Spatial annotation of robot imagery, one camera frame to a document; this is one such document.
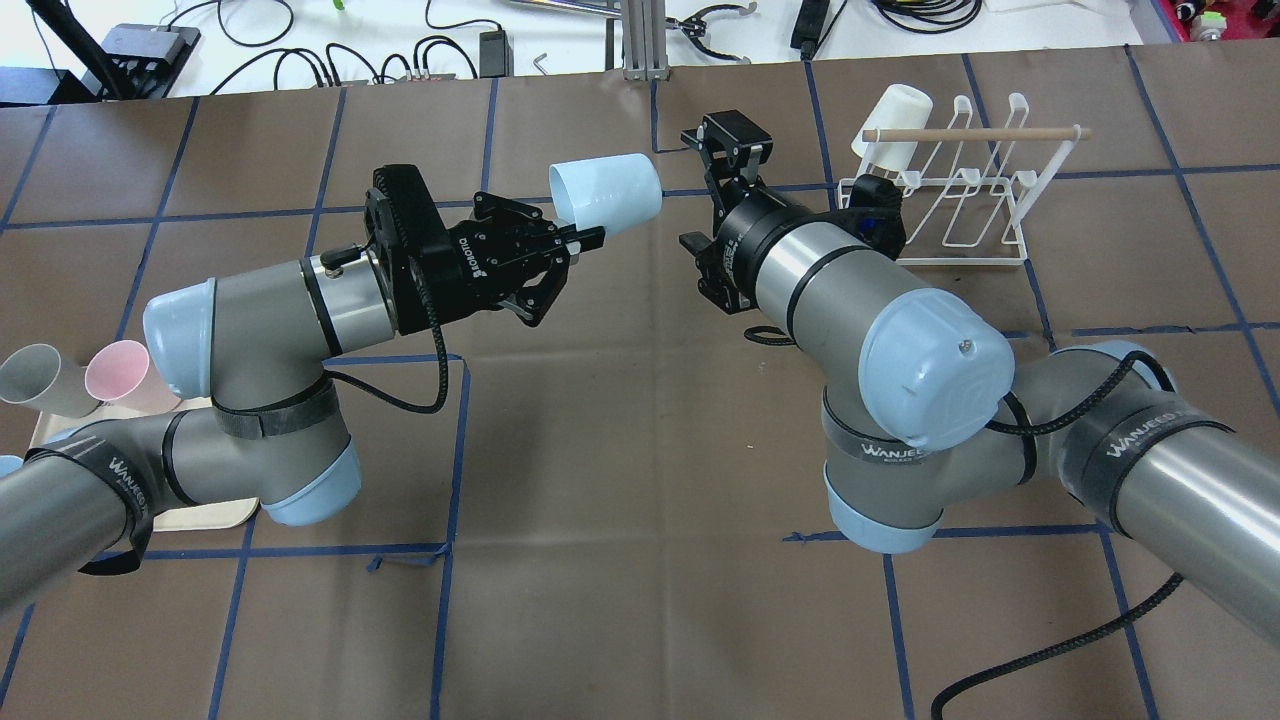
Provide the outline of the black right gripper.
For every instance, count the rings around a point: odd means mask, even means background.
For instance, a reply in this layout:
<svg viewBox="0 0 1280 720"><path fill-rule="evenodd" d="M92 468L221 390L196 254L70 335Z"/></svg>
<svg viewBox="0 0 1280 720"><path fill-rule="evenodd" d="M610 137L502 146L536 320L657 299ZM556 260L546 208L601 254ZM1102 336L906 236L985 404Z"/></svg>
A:
<svg viewBox="0 0 1280 720"><path fill-rule="evenodd" d="M705 183L719 187L713 195L713 233L695 231L678 237L701 274L698 290L730 315L754 309L765 255L813 210L759 179L759 169L773 151L773 137L740 110L707 114L680 138L699 154Z"/></svg>

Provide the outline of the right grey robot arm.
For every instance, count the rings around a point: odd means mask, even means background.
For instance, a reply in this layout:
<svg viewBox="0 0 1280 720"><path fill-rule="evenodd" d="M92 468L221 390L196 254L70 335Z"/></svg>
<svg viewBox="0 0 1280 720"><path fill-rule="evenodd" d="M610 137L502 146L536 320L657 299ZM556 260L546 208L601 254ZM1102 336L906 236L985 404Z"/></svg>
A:
<svg viewBox="0 0 1280 720"><path fill-rule="evenodd" d="M1252 630L1277 641L1277 460L1188 404L1140 346L1023 366L960 297L897 261L902 192L855 179L814 213L760 177L772 137L741 111L682 135L705 167L712 234L682 234L699 288L762 310L822 369L835 525L877 553L920 548L945 510L1055 477Z"/></svg>

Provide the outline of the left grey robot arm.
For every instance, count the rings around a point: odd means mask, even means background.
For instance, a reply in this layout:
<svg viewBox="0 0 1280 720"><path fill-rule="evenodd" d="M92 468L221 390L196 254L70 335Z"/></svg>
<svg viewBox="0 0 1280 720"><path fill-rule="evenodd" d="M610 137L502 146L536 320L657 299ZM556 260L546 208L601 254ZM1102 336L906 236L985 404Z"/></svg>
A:
<svg viewBox="0 0 1280 720"><path fill-rule="evenodd" d="M73 571L140 568L168 511L256 498L301 527L348 506L358 450L324 363L477 310L536 325L604 225L476 193L445 228L420 191L371 190L367 240L155 299L143 315L163 378L209 406L105 419L31 448L3 477L3 612Z"/></svg>

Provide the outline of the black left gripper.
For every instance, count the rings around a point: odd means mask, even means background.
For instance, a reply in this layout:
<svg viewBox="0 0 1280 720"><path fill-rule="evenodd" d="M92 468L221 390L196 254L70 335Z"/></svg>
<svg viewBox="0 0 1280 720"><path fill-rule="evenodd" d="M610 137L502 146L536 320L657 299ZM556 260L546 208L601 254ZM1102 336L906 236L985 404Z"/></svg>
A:
<svg viewBox="0 0 1280 720"><path fill-rule="evenodd" d="M428 272L419 304L399 306L401 328L428 329L502 309L536 327L564 288L571 258L605 241L603 225L558 225L535 206L492 193L474 200L472 219L445 227L452 266Z"/></svg>

